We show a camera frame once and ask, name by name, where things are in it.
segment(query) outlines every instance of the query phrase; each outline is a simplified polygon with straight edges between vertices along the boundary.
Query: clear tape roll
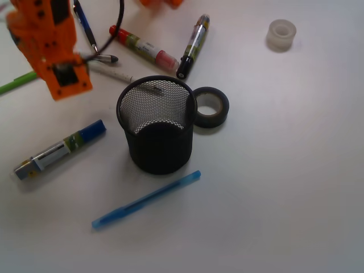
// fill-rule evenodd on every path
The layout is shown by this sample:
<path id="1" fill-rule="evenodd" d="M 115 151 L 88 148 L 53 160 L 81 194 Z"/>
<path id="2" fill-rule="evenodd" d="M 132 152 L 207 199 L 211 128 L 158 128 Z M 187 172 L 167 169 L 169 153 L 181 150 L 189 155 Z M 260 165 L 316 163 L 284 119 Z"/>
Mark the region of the clear tape roll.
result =
<path id="1" fill-rule="evenodd" d="M 269 25 L 267 42 L 276 48 L 287 50 L 292 46 L 297 29 L 290 21 L 279 19 Z"/>

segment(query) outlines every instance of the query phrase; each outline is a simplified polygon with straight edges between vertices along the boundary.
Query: black electrical tape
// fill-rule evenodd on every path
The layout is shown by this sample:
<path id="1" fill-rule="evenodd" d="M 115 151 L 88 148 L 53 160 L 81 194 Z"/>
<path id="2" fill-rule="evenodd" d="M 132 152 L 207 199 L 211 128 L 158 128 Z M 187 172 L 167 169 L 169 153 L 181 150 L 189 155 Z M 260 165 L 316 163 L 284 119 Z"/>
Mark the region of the black electrical tape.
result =
<path id="1" fill-rule="evenodd" d="M 197 100 L 197 107 L 198 97 L 206 94 L 215 96 L 218 103 L 218 109 L 216 109 L 217 112 L 213 115 L 205 115 L 197 111 L 197 117 L 195 120 L 196 126 L 202 128 L 215 128 L 225 122 L 229 112 L 229 100 L 223 92 L 212 87 L 200 87 L 194 90 L 193 94 Z"/>

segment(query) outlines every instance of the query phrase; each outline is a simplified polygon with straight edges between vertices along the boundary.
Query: orange plastic part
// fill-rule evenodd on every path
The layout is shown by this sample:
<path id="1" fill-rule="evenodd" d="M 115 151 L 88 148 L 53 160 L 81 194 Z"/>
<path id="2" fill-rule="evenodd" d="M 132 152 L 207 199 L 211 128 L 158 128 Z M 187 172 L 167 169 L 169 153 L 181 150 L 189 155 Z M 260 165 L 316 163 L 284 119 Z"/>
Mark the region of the orange plastic part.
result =
<path id="1" fill-rule="evenodd" d="M 69 1 L 11 0 L 11 3 L 17 10 L 10 12 L 6 21 L 13 40 L 37 75 L 47 83 L 53 99 L 57 101 L 91 90 L 86 66 L 70 65 L 81 64 L 82 60 L 73 53 L 77 39 Z M 66 74 L 59 81 L 54 69 L 60 64 L 68 64 L 73 70 L 72 77 Z"/>
<path id="2" fill-rule="evenodd" d="M 150 3 L 155 2 L 155 0 L 140 0 L 140 2 L 143 5 L 148 6 Z M 179 6 L 183 2 L 183 0 L 166 0 L 166 2 L 169 2 L 174 6 Z"/>

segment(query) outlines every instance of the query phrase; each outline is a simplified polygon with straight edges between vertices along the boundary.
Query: metal pen tip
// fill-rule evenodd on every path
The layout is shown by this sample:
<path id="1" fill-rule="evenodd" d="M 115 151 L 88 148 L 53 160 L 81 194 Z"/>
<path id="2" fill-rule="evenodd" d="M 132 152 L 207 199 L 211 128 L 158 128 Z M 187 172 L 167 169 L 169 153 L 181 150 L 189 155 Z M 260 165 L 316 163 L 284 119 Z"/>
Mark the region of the metal pen tip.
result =
<path id="1" fill-rule="evenodd" d="M 98 49 L 97 49 L 97 46 L 95 44 L 92 45 L 92 48 L 93 48 L 93 50 L 95 50 L 96 54 L 100 54 L 100 53 L 98 53 Z"/>

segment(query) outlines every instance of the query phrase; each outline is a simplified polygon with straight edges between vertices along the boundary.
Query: black mesh pencil holder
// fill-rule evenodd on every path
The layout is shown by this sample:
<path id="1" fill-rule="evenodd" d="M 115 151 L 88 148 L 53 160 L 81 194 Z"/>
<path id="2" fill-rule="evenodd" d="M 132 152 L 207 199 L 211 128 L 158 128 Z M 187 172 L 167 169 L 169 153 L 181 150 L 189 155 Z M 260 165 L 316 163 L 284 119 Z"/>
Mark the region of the black mesh pencil holder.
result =
<path id="1" fill-rule="evenodd" d="M 163 175 L 187 163 L 197 102 L 186 84 L 167 76 L 142 78 L 123 91 L 116 112 L 142 170 Z"/>

